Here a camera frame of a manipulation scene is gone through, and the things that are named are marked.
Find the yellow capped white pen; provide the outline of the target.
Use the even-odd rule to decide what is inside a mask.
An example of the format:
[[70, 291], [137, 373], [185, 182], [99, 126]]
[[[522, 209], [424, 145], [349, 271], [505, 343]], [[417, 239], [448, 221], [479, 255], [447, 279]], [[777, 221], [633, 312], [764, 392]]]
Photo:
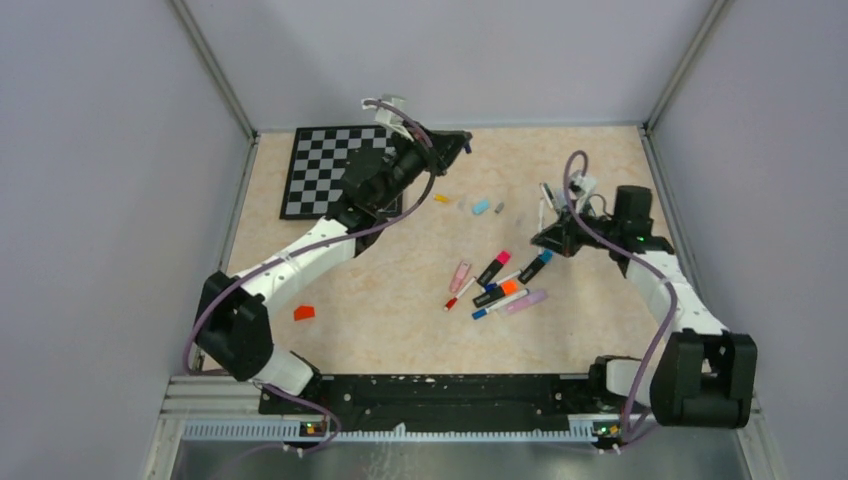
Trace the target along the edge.
[[540, 187], [540, 191], [543, 194], [547, 205], [552, 210], [556, 210], [556, 206], [555, 206], [555, 203], [554, 203], [554, 197], [553, 197], [552, 191], [550, 190], [548, 184], [542, 182], [542, 183], [539, 184], [539, 187]]

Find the light blue tape cap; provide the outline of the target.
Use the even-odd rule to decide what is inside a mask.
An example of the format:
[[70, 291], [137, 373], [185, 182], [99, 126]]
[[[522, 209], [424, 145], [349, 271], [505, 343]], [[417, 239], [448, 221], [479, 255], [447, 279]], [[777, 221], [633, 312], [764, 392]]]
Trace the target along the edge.
[[473, 215], [482, 215], [490, 208], [488, 200], [481, 200], [472, 206], [471, 212]]

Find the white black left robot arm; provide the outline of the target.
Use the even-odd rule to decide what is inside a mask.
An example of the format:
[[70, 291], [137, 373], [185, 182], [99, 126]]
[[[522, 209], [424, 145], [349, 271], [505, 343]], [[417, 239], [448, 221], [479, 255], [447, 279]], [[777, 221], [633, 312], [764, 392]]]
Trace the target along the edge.
[[426, 190], [447, 173], [473, 135], [415, 126], [357, 128], [347, 136], [308, 130], [296, 136], [288, 178], [302, 186], [299, 202], [325, 214], [302, 237], [234, 276], [221, 271], [205, 281], [190, 345], [241, 382], [271, 385], [297, 413], [319, 404], [318, 371], [275, 345], [270, 318], [311, 282], [356, 258], [389, 226], [408, 216], [388, 213], [421, 174]]

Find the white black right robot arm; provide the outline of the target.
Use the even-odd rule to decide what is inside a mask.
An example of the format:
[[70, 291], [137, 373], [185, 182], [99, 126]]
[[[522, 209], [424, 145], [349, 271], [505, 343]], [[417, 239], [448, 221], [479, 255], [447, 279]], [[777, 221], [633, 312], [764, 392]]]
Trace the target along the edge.
[[568, 186], [558, 219], [531, 242], [563, 257], [581, 248], [608, 252], [658, 323], [639, 359], [609, 357], [586, 385], [589, 404], [612, 412], [624, 402], [662, 426], [740, 429], [751, 415], [758, 346], [736, 333], [703, 303], [682, 273], [670, 241], [653, 234], [650, 189], [618, 187], [614, 211], [597, 216], [587, 187]]

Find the dark blue capped pen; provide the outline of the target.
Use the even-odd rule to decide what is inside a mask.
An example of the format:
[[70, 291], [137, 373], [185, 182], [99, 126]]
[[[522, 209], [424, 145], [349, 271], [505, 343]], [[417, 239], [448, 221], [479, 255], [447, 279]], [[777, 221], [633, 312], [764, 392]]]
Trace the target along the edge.
[[537, 232], [541, 232], [545, 226], [545, 210], [546, 203], [543, 199], [539, 199], [538, 215], [537, 215]]

